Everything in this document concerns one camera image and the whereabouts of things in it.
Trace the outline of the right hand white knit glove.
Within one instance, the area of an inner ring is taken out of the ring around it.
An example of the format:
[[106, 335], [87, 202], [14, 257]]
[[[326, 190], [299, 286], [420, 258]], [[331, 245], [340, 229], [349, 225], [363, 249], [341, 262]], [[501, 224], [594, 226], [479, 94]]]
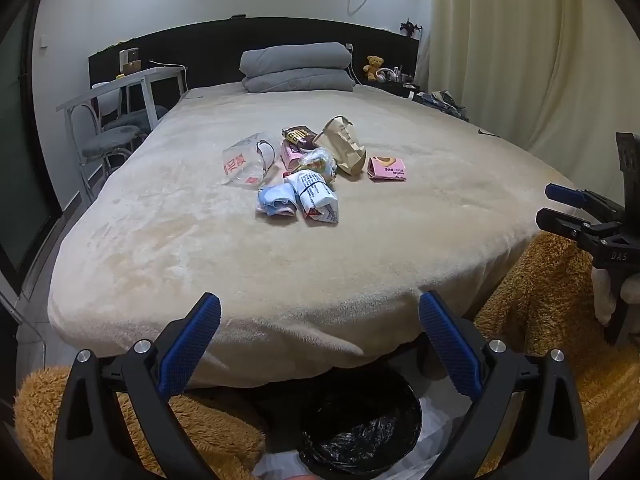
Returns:
[[[612, 292], [612, 282], [607, 270], [593, 268], [591, 270], [593, 288], [594, 314], [598, 321], [607, 326], [615, 312], [617, 300]], [[620, 296], [627, 304], [638, 304], [638, 283], [634, 276], [624, 281]]]

